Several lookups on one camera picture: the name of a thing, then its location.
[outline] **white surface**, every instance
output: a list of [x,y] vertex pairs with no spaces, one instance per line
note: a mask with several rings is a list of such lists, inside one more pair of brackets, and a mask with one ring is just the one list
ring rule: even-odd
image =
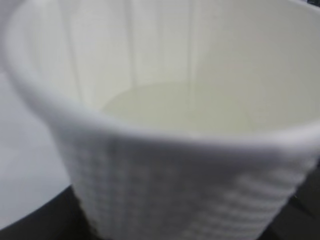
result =
[[[21,0],[0,0],[0,30]],[[8,83],[0,61],[0,230],[70,184],[48,130]]]
[[162,131],[213,135],[252,131],[246,112],[228,92],[218,87],[208,90],[204,84],[192,93],[188,89],[183,81],[138,86],[114,97],[103,112]]

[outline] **dark surface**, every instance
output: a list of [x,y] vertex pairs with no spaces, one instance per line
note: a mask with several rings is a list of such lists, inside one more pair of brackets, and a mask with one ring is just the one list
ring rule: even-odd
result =
[[308,0],[308,3],[318,7],[320,6],[320,0]]
[[[71,187],[0,231],[0,240],[97,240]],[[320,168],[314,170],[258,240],[320,240]]]

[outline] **cup rim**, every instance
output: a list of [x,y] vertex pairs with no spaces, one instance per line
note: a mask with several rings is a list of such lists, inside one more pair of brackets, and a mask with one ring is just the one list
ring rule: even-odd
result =
[[[320,10],[299,0],[283,0],[299,5],[320,15]],[[116,138],[127,143],[135,143],[144,151],[158,145],[174,152],[188,149],[201,151],[202,156],[229,156],[238,165],[271,166],[292,159],[315,158],[320,155],[320,120],[299,124],[284,130],[259,132],[247,135],[214,135],[202,133],[171,133],[153,130],[117,121],[93,109],[76,104],[66,96],[59,95],[40,81],[40,76],[28,61],[23,61],[20,46],[15,44],[15,34],[24,21],[28,4],[21,4],[9,19],[3,38],[4,68],[20,96],[28,103],[49,127],[59,127],[69,134],[91,136],[93,138]],[[244,156],[247,160],[235,160]]]

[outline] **embossed pattern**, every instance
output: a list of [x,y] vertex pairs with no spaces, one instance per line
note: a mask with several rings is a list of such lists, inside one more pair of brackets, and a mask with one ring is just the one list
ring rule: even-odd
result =
[[102,146],[56,142],[91,226],[114,240],[254,240],[316,164],[293,161],[219,181],[201,165],[136,161]]

